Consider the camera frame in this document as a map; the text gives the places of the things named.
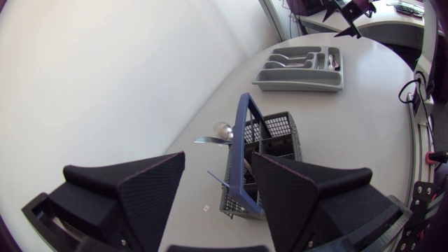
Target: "gray plastic basket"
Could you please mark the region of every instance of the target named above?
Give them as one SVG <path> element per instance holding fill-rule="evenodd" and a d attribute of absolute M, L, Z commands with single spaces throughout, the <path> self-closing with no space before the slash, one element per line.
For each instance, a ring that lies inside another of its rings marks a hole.
<path fill-rule="evenodd" d="M 251 154 L 253 151 L 302 161 L 299 135 L 291 114 L 289 112 L 283 112 L 266 115 L 263 118 L 266 122 L 267 130 L 272 136 L 268 139 L 262 138 L 260 124 L 257 120 L 253 121 L 253 132 L 251 122 L 246 122 L 244 128 L 244 157 L 248 163 L 251 164 Z M 226 183 L 230 182 L 230 154 L 231 152 L 229 151 L 227 168 L 225 170 Z M 256 187 L 256 181 L 247 168 L 244 168 L 244 189 L 257 202 L 257 205 L 263 207 Z M 220 211 L 231 218 L 236 215 L 242 218 L 266 220 L 264 212 L 261 215 L 255 215 L 246 211 L 230 196 L 229 188 L 225 186 L 223 186 L 223 193 L 221 195 Z"/>

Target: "cutlery tray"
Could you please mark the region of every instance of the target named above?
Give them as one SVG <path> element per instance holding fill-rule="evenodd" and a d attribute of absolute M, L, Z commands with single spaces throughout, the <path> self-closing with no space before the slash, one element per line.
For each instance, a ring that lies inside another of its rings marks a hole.
<path fill-rule="evenodd" d="M 339 68 L 331 68 L 330 55 Z M 344 88 L 343 69 L 339 48 L 277 48 L 267 57 L 252 84 L 261 90 L 336 92 Z"/>

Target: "white table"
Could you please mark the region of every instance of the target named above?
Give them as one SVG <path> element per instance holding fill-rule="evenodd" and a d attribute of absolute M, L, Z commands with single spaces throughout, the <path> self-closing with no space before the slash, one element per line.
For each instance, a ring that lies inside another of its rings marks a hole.
<path fill-rule="evenodd" d="M 397 13 L 393 6 L 387 6 L 387 3 L 396 2 L 396 0 L 375 1 L 373 4 L 377 12 L 373 13 L 371 18 L 362 15 L 353 23 L 363 36 L 380 43 L 421 49 L 424 19 Z M 423 6 L 423 3 L 415 0 L 406 0 L 405 2 Z M 300 21 L 305 27 L 319 32 L 341 32 L 349 27 L 340 12 L 334 12 L 323 22 L 325 14 L 326 10 L 310 16 L 300 16 Z"/>
<path fill-rule="evenodd" d="M 168 153 L 185 151 L 186 166 L 162 239 L 170 244 L 231 247 L 264 244 L 274 251 L 265 221 L 229 219 L 219 211 L 225 146 L 193 143 L 213 136 L 218 121 L 231 125 L 239 97 L 250 92 L 263 115 L 290 111 L 300 136 L 304 162 L 334 168 L 369 167 L 371 184 L 405 201 L 410 172 L 410 125 L 400 88 L 412 80 L 410 68 L 387 47 L 368 38 L 335 34 L 297 37 L 268 48 L 234 70 L 198 111 Z M 344 89 L 328 92 L 262 92 L 251 81 L 274 48 L 336 46 L 344 58 Z"/>

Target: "metal frame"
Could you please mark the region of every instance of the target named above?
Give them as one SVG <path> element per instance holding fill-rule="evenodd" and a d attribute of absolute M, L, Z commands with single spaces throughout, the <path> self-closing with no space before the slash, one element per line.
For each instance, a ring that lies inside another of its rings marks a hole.
<path fill-rule="evenodd" d="M 408 100 L 412 100 L 412 94 L 407 95 Z M 434 166 L 426 164 L 425 156 L 428 151 L 433 151 L 433 140 L 429 131 L 429 126 L 417 124 L 414 117 L 414 109 L 412 104 L 407 104 L 407 111 L 409 114 L 409 126 L 411 128 L 411 170 L 409 171 L 409 185 L 406 194 L 406 205 L 408 208 L 412 204 L 412 192 L 414 191 L 414 184 L 417 181 L 425 181 L 429 183 L 434 182 Z M 404 230 L 396 237 L 392 251 L 395 251 L 398 241 L 402 239 Z"/>

